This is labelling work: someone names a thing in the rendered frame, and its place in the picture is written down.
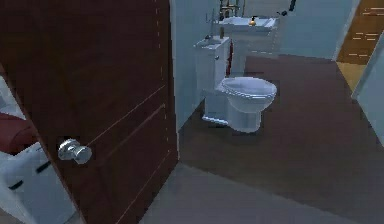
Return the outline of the white sink cabinet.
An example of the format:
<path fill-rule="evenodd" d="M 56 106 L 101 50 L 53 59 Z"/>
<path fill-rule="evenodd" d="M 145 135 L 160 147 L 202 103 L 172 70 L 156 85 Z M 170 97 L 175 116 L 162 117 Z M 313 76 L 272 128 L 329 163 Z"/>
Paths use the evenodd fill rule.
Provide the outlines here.
<path fill-rule="evenodd" d="M 279 18 L 255 17 L 255 26 L 249 25 L 251 17 L 229 17 L 218 22 L 233 44 L 231 77 L 244 75 L 248 56 L 274 58 L 278 55 Z"/>

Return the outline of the dark red cushion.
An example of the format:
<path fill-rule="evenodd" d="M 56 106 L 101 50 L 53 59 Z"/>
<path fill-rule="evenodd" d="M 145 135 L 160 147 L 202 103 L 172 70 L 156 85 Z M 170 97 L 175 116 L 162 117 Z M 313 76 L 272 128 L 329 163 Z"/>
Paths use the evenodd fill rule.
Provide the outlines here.
<path fill-rule="evenodd" d="M 36 135 L 26 120 L 0 113 L 0 152 L 17 155 L 36 142 Z"/>

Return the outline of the white toilet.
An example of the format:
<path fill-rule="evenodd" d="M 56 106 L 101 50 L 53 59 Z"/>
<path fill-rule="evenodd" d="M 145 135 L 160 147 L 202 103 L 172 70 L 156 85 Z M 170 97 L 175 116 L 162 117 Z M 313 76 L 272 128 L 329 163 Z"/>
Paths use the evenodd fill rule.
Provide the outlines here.
<path fill-rule="evenodd" d="M 204 121 L 243 133 L 256 132 L 262 113 L 274 101 L 275 84 L 255 77 L 227 77 L 230 38 L 211 36 L 195 49 L 197 92 L 204 99 Z"/>

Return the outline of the silver round door knob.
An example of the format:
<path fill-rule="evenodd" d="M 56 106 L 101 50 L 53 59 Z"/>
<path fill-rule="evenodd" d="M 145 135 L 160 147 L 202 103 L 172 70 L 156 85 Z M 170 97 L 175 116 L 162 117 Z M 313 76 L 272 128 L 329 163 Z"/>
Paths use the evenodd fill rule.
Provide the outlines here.
<path fill-rule="evenodd" d="M 61 160 L 74 160 L 77 164 L 85 164 L 92 156 L 92 149 L 81 145 L 76 139 L 66 139 L 59 144 L 58 157 Z"/>

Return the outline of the orange wooden room door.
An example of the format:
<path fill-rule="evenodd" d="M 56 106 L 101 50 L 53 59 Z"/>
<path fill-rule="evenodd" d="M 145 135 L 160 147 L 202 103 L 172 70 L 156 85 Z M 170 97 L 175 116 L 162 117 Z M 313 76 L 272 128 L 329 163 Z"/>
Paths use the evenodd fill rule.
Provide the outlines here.
<path fill-rule="evenodd" d="M 366 65 L 384 31 L 384 0 L 360 0 L 337 62 Z"/>

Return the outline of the black wall hook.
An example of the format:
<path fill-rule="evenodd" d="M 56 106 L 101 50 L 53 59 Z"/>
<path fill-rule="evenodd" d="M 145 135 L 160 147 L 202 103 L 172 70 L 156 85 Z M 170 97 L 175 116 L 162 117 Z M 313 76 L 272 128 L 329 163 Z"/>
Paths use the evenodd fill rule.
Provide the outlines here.
<path fill-rule="evenodd" d="M 289 7 L 287 9 L 277 11 L 276 13 L 279 16 L 287 16 L 290 12 L 293 12 L 295 9 L 297 0 L 285 0 L 285 1 L 289 2 Z"/>

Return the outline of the dark brown room door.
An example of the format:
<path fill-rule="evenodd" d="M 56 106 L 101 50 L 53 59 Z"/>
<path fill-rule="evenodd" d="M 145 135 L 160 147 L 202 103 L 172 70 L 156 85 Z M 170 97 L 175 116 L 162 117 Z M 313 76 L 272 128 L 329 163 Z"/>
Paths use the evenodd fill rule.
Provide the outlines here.
<path fill-rule="evenodd" d="M 4 78 L 84 224 L 139 224 L 177 164 L 171 53 L 170 0 L 0 0 Z"/>

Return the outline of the brass sink faucet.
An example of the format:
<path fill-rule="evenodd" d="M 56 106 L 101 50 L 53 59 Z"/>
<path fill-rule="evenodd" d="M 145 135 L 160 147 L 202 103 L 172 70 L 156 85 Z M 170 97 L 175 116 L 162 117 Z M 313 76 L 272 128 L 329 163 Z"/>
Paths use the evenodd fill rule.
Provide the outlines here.
<path fill-rule="evenodd" d="M 245 0 L 219 0 L 219 20 L 229 17 L 242 17 Z"/>

